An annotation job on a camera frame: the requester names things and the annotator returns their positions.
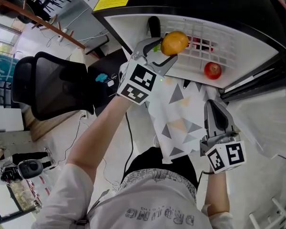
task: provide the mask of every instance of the blue cloth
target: blue cloth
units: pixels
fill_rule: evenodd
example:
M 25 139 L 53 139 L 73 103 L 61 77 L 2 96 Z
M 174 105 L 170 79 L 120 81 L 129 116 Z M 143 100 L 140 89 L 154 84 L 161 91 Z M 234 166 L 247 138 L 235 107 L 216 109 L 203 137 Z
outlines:
M 101 73 L 96 77 L 95 81 L 103 83 L 107 78 L 108 75 Z
M 0 82 L 12 82 L 18 61 L 19 59 L 0 54 Z

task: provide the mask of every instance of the white t-shirt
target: white t-shirt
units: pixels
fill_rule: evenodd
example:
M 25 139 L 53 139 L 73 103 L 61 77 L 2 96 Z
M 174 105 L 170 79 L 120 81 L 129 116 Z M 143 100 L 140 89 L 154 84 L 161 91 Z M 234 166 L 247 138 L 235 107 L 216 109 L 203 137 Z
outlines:
M 199 211 L 195 187 L 168 170 L 130 173 L 114 197 L 87 213 L 92 192 L 90 177 L 78 166 L 66 164 L 32 229 L 233 228 L 231 214 L 209 218 Z

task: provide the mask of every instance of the yellow label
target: yellow label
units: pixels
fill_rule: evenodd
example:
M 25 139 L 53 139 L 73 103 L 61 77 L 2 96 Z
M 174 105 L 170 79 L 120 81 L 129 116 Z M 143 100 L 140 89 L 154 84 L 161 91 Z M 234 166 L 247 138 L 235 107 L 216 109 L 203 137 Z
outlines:
M 127 2 L 128 0 L 99 0 L 93 11 L 125 6 Z

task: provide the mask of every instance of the white wire rack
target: white wire rack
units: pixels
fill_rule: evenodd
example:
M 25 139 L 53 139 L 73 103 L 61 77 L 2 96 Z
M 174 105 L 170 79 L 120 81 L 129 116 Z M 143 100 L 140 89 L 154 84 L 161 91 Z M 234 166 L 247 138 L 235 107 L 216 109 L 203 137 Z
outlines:
M 236 67 L 234 34 L 211 28 L 199 21 L 164 19 L 160 21 L 162 37 L 172 31 L 182 31 L 189 38 L 186 49 L 178 54 L 179 64 L 199 66 L 200 70 L 207 62 L 215 62 L 233 69 Z

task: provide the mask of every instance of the refrigerator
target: refrigerator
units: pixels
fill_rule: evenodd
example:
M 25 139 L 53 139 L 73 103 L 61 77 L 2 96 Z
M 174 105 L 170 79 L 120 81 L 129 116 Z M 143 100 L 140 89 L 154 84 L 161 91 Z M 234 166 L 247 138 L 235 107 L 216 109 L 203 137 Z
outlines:
M 162 37 L 184 32 L 189 44 L 166 75 L 217 87 L 258 151 L 286 158 L 286 11 L 278 0 L 111 0 L 93 15 L 128 56 L 151 37 L 151 16 Z M 221 66 L 217 80 L 205 77 L 208 62 Z

